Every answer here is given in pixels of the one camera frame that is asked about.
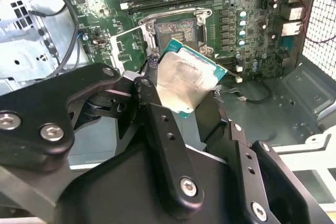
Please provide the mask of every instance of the silver screw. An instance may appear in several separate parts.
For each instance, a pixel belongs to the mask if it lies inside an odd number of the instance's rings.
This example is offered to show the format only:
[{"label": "silver screw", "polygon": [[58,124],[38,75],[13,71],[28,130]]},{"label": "silver screw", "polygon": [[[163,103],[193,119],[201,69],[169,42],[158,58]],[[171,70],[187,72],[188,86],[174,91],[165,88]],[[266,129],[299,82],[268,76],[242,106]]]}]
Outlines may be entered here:
[{"label": "silver screw", "polygon": [[110,69],[110,68],[103,68],[103,72],[105,74],[107,74],[108,76],[114,76],[114,73],[113,73],[112,69]]},{"label": "silver screw", "polygon": [[263,143],[263,147],[264,147],[264,149],[267,150],[268,152],[270,151],[270,148],[268,147],[267,144],[264,144],[264,143]]},{"label": "silver screw", "polygon": [[84,40],[84,41],[89,40],[89,36],[87,34],[83,34],[82,40]]},{"label": "silver screw", "polygon": [[20,126],[21,119],[11,113],[1,113],[0,114],[0,129],[1,130],[13,130]]},{"label": "silver screw", "polygon": [[238,124],[235,123],[235,128],[238,130],[238,131],[242,131],[242,127],[240,127]]},{"label": "silver screw", "polygon": [[259,220],[261,221],[267,220],[267,214],[264,208],[259,203],[252,202],[251,207],[252,207],[254,214],[258,217]]},{"label": "silver screw", "polygon": [[64,136],[64,131],[55,124],[48,124],[42,127],[41,137],[48,141],[58,141]]},{"label": "silver screw", "polygon": [[188,178],[182,178],[180,181],[182,191],[189,197],[193,197],[197,193],[197,187],[195,183]]}]

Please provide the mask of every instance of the ventilation hole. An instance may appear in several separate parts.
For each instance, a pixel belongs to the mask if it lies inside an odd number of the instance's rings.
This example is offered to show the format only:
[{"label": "ventilation hole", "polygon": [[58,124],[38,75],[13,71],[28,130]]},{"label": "ventilation hole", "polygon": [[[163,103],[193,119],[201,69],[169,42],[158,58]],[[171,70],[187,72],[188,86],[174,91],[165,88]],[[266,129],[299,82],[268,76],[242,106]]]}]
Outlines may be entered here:
[{"label": "ventilation hole", "polygon": [[166,117],[165,115],[162,115],[161,119],[163,122],[168,122],[168,117]]},{"label": "ventilation hole", "polygon": [[117,106],[117,112],[122,112],[124,109],[126,109],[126,105],[120,102]]},{"label": "ventilation hole", "polygon": [[253,175],[255,174],[255,171],[254,171],[251,167],[248,168],[248,171],[249,171],[250,173],[252,173]]},{"label": "ventilation hole", "polygon": [[21,23],[23,28],[28,26],[24,19],[20,19],[20,23]]},{"label": "ventilation hole", "polygon": [[26,17],[26,21],[29,25],[31,25],[33,23],[30,17]]},{"label": "ventilation hole", "polygon": [[15,22],[17,27],[21,30],[22,29],[22,26],[20,25],[19,21]]},{"label": "ventilation hole", "polygon": [[26,10],[26,8],[25,8],[24,6],[21,7],[20,10],[21,10],[21,12],[22,12],[22,14],[23,14],[24,16],[26,16],[26,15],[28,14],[28,12],[27,12],[27,10]]},{"label": "ventilation hole", "polygon": [[174,136],[174,134],[172,134],[172,133],[168,133],[168,134],[167,134],[167,138],[168,138],[169,140],[175,140],[175,136]]},{"label": "ventilation hole", "polygon": [[21,12],[20,12],[19,9],[15,9],[14,12],[15,12],[17,18],[21,18],[22,17],[22,14],[21,14]]}]

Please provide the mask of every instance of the connector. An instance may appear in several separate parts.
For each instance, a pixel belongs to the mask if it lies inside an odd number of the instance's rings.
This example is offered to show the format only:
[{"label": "connector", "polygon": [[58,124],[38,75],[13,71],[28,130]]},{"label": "connector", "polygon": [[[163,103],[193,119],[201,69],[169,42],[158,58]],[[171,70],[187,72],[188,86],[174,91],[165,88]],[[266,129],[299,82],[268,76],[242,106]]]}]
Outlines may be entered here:
[{"label": "connector", "polygon": [[242,72],[243,71],[243,67],[236,65],[236,72]]},{"label": "connector", "polygon": [[237,82],[237,83],[241,83],[241,82],[243,82],[242,77],[236,77],[235,79],[236,79],[236,82]]}]

